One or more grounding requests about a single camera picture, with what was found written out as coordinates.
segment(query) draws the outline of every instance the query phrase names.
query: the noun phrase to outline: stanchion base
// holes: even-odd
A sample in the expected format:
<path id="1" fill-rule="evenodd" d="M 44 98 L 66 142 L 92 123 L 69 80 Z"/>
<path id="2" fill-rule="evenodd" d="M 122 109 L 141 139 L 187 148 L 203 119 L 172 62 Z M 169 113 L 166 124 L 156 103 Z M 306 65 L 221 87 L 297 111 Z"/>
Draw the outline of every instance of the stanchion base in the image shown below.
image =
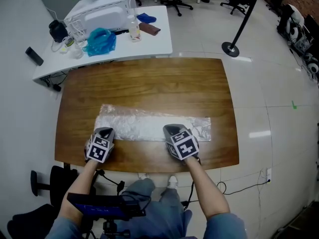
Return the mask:
<path id="1" fill-rule="evenodd" d="M 221 45 L 221 48 L 223 49 L 223 51 L 228 55 L 228 56 L 231 56 L 231 57 L 238 57 L 239 55 L 239 49 L 234 46 L 234 48 L 232 49 L 229 49 L 231 45 L 231 42 L 224 42 L 222 45 Z"/>

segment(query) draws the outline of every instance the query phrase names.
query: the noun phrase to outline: white microwave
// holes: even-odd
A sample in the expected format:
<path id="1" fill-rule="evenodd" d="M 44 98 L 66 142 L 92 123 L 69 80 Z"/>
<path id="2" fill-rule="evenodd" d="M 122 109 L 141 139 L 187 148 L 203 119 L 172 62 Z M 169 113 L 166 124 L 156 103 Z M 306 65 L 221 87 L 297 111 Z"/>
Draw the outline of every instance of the white microwave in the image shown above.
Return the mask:
<path id="1" fill-rule="evenodd" d="M 128 15 L 134 14 L 135 0 L 81 0 L 67 14 L 64 23 L 77 40 L 82 41 L 98 27 L 110 31 L 128 29 Z"/>

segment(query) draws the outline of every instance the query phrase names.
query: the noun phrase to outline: stanchion post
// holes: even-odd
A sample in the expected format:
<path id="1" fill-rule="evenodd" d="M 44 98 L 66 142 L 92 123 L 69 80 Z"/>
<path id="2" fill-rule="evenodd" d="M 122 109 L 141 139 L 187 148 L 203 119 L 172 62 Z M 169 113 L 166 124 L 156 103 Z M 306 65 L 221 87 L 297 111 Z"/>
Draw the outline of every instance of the stanchion post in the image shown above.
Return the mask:
<path id="1" fill-rule="evenodd" d="M 238 30 L 233 42 L 232 43 L 224 42 L 221 45 L 221 48 L 223 49 L 223 51 L 227 55 L 229 55 L 231 57 L 238 57 L 238 55 L 239 55 L 239 49 L 235 46 L 235 44 L 238 41 L 238 38 L 240 37 L 241 32 L 244 30 L 244 27 L 245 27 L 245 25 L 246 25 L 246 23 L 247 23 L 247 21 L 249 19 L 249 16 L 250 16 L 251 12 L 253 11 L 253 9 L 255 7 L 256 1 L 257 0 L 251 0 L 249 8 L 248 8 L 248 11 L 247 11 L 247 13 L 245 15 L 245 18 L 244 18 L 243 22 L 240 25 L 240 28 L 239 28 L 239 30 Z"/>

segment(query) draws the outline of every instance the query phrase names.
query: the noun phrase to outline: white sneaker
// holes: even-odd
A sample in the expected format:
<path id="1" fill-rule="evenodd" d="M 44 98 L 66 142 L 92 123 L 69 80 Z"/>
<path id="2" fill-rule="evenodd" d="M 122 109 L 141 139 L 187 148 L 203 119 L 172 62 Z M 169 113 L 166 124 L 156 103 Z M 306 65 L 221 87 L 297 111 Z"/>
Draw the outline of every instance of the white sneaker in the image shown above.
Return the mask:
<path id="1" fill-rule="evenodd" d="M 140 180 L 144 180 L 146 178 L 149 178 L 150 176 L 147 173 L 138 173 L 138 177 Z"/>
<path id="2" fill-rule="evenodd" d="M 171 175 L 168 179 L 168 189 L 177 189 L 178 188 L 178 180 L 174 175 Z"/>

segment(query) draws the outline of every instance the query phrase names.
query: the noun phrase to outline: white desk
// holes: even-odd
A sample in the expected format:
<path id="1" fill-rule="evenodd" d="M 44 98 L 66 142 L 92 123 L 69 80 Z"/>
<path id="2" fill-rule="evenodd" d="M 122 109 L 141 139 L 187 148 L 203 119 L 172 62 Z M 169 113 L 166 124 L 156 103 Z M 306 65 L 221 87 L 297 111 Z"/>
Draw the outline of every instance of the white desk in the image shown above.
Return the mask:
<path id="1" fill-rule="evenodd" d="M 170 55 L 172 53 L 171 37 L 168 23 L 166 6 L 149 6 L 136 8 L 137 14 L 145 12 L 149 16 L 157 18 L 152 25 L 160 28 L 156 36 L 152 36 L 141 31 L 140 42 L 131 42 L 128 33 L 116 36 L 116 47 L 106 55 L 89 57 L 85 52 L 80 59 L 73 59 L 69 54 L 60 54 L 59 51 L 52 52 L 52 40 L 48 43 L 44 53 L 41 55 L 44 60 L 41 66 L 37 66 L 33 75 L 33 80 L 43 76 L 61 72 L 67 69 L 78 68 L 80 66 L 100 63 L 109 60 L 123 58 L 138 58 L 145 56 Z"/>

